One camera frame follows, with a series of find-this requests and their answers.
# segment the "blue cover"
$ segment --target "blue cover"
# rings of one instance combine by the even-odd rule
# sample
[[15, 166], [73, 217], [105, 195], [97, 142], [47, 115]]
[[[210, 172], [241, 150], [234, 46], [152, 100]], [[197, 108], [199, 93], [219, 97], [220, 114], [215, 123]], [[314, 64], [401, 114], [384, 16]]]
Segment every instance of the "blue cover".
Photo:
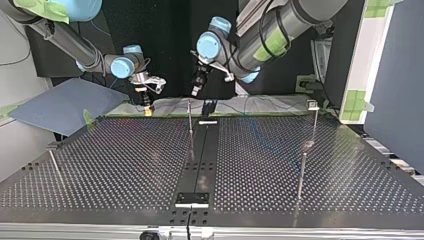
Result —
[[70, 136], [86, 125], [84, 109], [95, 119], [110, 112], [127, 96], [82, 79], [68, 80], [9, 114], [18, 121]]
[[49, 0], [64, 5], [72, 22], [88, 22], [102, 7], [102, 0]]

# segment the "metal rod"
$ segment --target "metal rod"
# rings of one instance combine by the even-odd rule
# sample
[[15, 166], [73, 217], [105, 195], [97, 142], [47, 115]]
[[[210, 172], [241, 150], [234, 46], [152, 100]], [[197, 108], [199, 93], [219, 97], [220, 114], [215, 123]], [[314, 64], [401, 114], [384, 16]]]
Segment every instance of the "metal rod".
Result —
[[305, 166], [306, 166], [306, 157], [307, 153], [303, 153], [300, 167], [300, 178], [299, 178], [299, 188], [297, 190], [297, 198], [302, 199], [302, 190], [303, 190], [303, 178], [305, 175]]
[[193, 137], [193, 122], [191, 121], [191, 101], [188, 100], [188, 121], [190, 125], [190, 135]]
[[317, 128], [317, 122], [318, 122], [318, 111], [319, 111], [319, 110], [316, 110], [316, 111], [315, 111], [314, 132], [315, 132], [315, 129]]
[[59, 169], [59, 166], [57, 165], [57, 162], [56, 162], [56, 158], [54, 157], [54, 153], [53, 153], [53, 151], [52, 150], [49, 150], [49, 154], [50, 154], [50, 157], [51, 157], [51, 159], [52, 159], [52, 161], [53, 161], [53, 164], [54, 164], [54, 168], [56, 169], [56, 171], [60, 171], [60, 169]]

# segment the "perforated breadboard table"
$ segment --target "perforated breadboard table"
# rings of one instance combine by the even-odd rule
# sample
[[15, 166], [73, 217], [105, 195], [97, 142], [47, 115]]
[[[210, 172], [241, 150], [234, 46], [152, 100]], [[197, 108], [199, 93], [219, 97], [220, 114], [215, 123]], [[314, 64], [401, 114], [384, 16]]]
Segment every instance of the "perforated breadboard table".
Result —
[[[312, 116], [110, 118], [0, 184], [0, 222], [424, 230], [424, 188], [348, 127]], [[307, 153], [302, 199], [300, 160]], [[175, 208], [180, 192], [209, 208]]]

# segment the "white wall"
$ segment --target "white wall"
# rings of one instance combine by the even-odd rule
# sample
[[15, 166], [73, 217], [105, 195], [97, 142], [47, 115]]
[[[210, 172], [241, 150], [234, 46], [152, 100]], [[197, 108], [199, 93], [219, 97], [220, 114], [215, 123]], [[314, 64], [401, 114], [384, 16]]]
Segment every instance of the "white wall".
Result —
[[[0, 108], [21, 103], [48, 89], [47, 81], [36, 76], [32, 57], [10, 65], [27, 56], [29, 44], [0, 12]], [[13, 119], [0, 119], [0, 181], [21, 166], [38, 158], [47, 144], [54, 141], [53, 133]]]

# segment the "metal frame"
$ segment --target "metal frame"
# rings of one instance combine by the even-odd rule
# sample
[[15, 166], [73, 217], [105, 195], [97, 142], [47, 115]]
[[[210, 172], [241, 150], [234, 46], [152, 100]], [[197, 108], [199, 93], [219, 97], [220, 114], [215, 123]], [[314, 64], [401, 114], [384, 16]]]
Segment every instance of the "metal frame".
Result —
[[[131, 225], [0, 224], [0, 239], [138, 239], [144, 231], [163, 239], [187, 239], [185, 227]], [[193, 239], [424, 239], [424, 231], [190, 227]]]

